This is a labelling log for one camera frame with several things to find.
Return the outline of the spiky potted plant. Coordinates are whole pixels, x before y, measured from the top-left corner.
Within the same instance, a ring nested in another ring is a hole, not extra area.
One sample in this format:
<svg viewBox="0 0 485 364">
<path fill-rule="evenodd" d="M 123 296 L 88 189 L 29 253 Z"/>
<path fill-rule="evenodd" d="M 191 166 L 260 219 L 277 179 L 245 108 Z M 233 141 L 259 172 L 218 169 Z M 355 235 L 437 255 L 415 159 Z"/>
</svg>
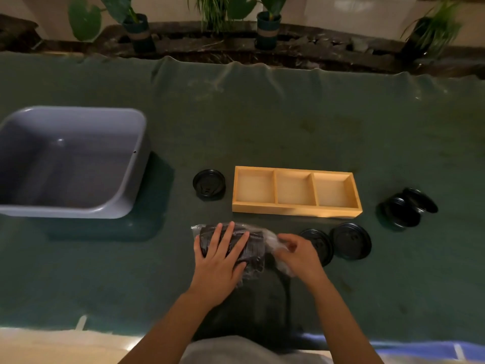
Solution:
<svg viewBox="0 0 485 364">
<path fill-rule="evenodd" d="M 439 57 L 462 28 L 457 20 L 460 5 L 458 0 L 439 0 L 423 17 L 416 19 L 398 58 L 413 62 L 425 56 Z"/>
</svg>

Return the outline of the person's left hand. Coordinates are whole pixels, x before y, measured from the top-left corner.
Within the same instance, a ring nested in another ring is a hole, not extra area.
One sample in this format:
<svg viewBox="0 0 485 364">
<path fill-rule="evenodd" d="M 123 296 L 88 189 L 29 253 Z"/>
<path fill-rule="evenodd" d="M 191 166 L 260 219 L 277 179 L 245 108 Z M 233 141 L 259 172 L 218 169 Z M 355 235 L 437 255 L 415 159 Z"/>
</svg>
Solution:
<svg viewBox="0 0 485 364">
<path fill-rule="evenodd" d="M 220 305 L 238 284 L 234 280 L 235 262 L 249 238 L 249 233 L 245 232 L 231 253 L 222 258 L 221 229 L 222 224 L 217 224 L 205 259 L 195 261 L 195 272 L 188 290 L 190 296 L 208 309 Z"/>
</svg>

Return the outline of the green table cloth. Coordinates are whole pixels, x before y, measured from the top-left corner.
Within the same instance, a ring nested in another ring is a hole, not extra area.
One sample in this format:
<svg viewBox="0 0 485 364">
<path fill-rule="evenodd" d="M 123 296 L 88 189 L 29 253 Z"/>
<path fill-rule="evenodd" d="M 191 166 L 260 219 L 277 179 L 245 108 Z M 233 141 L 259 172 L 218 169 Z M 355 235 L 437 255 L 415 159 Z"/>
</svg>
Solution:
<svg viewBox="0 0 485 364">
<path fill-rule="evenodd" d="M 0 216 L 0 326 L 143 335 L 189 285 L 190 227 L 236 220 L 274 232 L 339 221 L 232 214 L 236 165 L 355 176 L 370 255 L 325 271 L 373 341 L 485 345 L 485 81 L 162 60 L 0 54 L 0 120 L 33 105 L 128 107 L 153 154 L 115 220 Z M 221 200 L 192 186 L 226 178 Z M 404 188 L 438 206 L 394 232 L 375 208 Z"/>
</svg>

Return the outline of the grassy green plant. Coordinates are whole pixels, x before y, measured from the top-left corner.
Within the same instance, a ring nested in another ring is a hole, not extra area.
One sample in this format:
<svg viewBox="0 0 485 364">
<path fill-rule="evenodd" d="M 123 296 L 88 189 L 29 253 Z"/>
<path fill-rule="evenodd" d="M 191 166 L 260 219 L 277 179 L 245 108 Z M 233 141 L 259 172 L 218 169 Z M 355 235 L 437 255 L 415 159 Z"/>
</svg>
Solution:
<svg viewBox="0 0 485 364">
<path fill-rule="evenodd" d="M 229 0 L 187 0 L 187 6 L 194 5 L 201 17 L 201 31 L 220 36 L 227 32 L 227 9 Z"/>
</svg>

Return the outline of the clear bag of black lids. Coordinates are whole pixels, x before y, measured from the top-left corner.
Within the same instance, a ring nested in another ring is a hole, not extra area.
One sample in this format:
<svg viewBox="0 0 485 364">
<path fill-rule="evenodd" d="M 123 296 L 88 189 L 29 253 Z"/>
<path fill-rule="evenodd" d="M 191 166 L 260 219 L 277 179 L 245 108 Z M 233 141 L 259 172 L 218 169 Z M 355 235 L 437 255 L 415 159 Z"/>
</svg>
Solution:
<svg viewBox="0 0 485 364">
<path fill-rule="evenodd" d="M 229 223 L 230 222 L 222 223 L 219 243 L 227 232 Z M 206 257 L 207 255 L 210 241 L 212 240 L 216 227 L 216 224 L 198 224 L 191 226 L 191 232 L 194 238 L 199 236 L 199 245 L 203 257 Z M 227 255 L 231 253 L 234 246 L 245 232 L 249 233 L 248 241 L 239 254 L 235 266 L 240 263 L 246 263 L 246 267 L 236 285 L 237 287 L 243 285 L 245 281 L 257 280 L 260 277 L 265 270 L 267 264 L 266 261 L 269 258 L 267 255 L 274 256 L 274 251 L 278 249 L 289 250 L 286 244 L 283 243 L 274 232 L 260 226 L 235 222 L 227 249 Z M 288 264 L 280 260 L 275 260 L 274 263 L 270 263 L 270 269 L 276 269 L 280 274 L 284 274 L 288 276 L 288 278 L 296 277 Z"/>
</svg>

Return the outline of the wooden three-compartment tray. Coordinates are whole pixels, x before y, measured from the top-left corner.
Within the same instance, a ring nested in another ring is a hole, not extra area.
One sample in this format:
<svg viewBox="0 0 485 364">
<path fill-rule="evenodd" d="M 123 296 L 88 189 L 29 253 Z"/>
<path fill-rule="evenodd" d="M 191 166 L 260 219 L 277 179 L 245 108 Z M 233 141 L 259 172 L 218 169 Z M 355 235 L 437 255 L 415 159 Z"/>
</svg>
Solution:
<svg viewBox="0 0 485 364">
<path fill-rule="evenodd" d="M 236 166 L 232 211 L 353 219 L 363 209 L 351 172 Z"/>
</svg>

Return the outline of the person's right forearm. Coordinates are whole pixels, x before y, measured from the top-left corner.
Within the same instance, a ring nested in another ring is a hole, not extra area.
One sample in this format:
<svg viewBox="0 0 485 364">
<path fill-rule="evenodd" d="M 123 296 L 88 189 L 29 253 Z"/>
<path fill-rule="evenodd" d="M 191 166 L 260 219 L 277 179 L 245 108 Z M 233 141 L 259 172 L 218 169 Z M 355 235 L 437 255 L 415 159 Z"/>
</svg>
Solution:
<svg viewBox="0 0 485 364">
<path fill-rule="evenodd" d="M 329 278 L 305 281 L 334 364 L 384 364 Z"/>
</svg>

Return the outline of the person's left forearm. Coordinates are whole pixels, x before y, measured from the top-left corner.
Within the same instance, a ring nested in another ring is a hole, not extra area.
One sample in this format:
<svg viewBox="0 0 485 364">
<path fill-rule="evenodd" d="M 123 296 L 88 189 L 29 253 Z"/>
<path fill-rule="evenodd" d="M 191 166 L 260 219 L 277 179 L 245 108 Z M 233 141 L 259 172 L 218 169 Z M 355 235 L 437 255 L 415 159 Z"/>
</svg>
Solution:
<svg viewBox="0 0 485 364">
<path fill-rule="evenodd" d="M 203 319 L 233 289 L 190 287 L 118 364 L 179 364 Z"/>
</svg>

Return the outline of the broad-leaf potted plant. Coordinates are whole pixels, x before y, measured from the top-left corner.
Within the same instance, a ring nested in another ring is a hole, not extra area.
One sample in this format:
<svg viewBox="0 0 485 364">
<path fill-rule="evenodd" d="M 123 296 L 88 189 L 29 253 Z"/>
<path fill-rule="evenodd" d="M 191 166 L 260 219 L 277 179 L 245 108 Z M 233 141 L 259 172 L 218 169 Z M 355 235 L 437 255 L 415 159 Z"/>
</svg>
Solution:
<svg viewBox="0 0 485 364">
<path fill-rule="evenodd" d="M 103 8 L 90 4 L 88 0 L 70 0 L 68 20 L 74 37 L 80 42 L 93 40 L 101 30 L 102 13 L 107 12 L 126 31 L 137 54 L 155 53 L 148 18 L 136 13 L 131 0 L 100 0 Z"/>
</svg>

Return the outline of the person's grey shirt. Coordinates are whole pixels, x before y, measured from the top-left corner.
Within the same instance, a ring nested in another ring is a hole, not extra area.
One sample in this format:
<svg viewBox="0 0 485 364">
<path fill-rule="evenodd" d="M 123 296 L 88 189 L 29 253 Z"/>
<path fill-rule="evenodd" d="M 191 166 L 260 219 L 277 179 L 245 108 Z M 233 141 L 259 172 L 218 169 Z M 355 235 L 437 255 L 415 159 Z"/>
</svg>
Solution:
<svg viewBox="0 0 485 364">
<path fill-rule="evenodd" d="M 179 364 L 333 364 L 333 361 L 299 351 L 277 353 L 244 337 L 226 336 L 189 344 Z"/>
</svg>

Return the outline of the black plastic cup lid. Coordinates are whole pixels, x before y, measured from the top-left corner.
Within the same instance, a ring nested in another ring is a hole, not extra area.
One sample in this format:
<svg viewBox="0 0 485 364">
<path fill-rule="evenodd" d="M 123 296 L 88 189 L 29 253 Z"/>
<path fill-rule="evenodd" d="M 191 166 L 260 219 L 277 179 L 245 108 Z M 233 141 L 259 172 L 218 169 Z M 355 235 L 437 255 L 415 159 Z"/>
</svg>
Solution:
<svg viewBox="0 0 485 364">
<path fill-rule="evenodd" d="M 226 178 L 218 170 L 205 169 L 193 177 L 192 186 L 200 200 L 217 201 L 226 193 Z"/>
<path fill-rule="evenodd" d="M 416 227 L 421 222 L 421 214 L 406 201 L 401 193 L 380 202 L 375 208 L 375 214 L 384 228 L 394 232 Z"/>
<path fill-rule="evenodd" d="M 368 257 L 372 250 L 372 239 L 361 226 L 345 222 L 330 231 L 334 254 L 342 259 L 358 261 Z"/>
<path fill-rule="evenodd" d="M 298 234 L 300 237 L 309 240 L 315 248 L 322 267 L 331 263 L 334 257 L 334 245 L 331 238 L 318 229 L 306 229 Z"/>
<path fill-rule="evenodd" d="M 437 204 L 424 192 L 415 188 L 404 188 L 402 198 L 416 212 L 436 214 L 439 211 Z"/>
</svg>

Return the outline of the blue-grey plastic tub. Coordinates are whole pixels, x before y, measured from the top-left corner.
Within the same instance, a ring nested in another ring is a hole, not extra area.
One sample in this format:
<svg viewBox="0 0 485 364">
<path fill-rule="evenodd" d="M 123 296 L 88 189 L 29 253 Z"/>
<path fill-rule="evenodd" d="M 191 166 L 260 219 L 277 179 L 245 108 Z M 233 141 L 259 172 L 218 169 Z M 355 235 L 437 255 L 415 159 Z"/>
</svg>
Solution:
<svg viewBox="0 0 485 364">
<path fill-rule="evenodd" d="M 118 219 L 150 155 L 137 109 L 34 106 L 0 124 L 0 214 Z"/>
</svg>

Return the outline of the person's right hand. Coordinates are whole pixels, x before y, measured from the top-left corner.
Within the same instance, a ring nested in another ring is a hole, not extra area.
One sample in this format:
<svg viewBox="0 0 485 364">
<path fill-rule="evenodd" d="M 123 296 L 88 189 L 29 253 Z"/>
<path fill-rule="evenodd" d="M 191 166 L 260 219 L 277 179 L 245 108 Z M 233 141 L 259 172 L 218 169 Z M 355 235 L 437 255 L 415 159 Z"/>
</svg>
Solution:
<svg viewBox="0 0 485 364">
<path fill-rule="evenodd" d="M 309 240 L 289 233 L 280 233 L 277 237 L 286 248 L 275 249 L 273 255 L 285 263 L 312 293 L 330 284 L 317 251 Z"/>
</svg>

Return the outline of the dark stone planter ledge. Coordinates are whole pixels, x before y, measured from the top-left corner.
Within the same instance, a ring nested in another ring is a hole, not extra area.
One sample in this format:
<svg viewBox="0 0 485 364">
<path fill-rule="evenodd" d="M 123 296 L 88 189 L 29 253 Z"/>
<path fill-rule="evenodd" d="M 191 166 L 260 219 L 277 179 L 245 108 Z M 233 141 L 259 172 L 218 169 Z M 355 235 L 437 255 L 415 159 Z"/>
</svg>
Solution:
<svg viewBox="0 0 485 364">
<path fill-rule="evenodd" d="M 223 36 L 202 31 L 199 22 L 151 23 L 154 53 L 135 53 L 119 25 L 107 26 L 94 42 L 42 39 L 33 21 L 0 13 L 0 52 L 52 55 L 102 55 L 110 58 L 250 65 L 326 71 L 412 75 L 439 78 L 475 76 L 485 81 L 485 48 L 447 47 L 437 58 L 404 62 L 404 42 L 365 37 L 333 30 L 282 24 L 274 50 L 256 48 L 256 23 L 235 22 Z"/>
</svg>

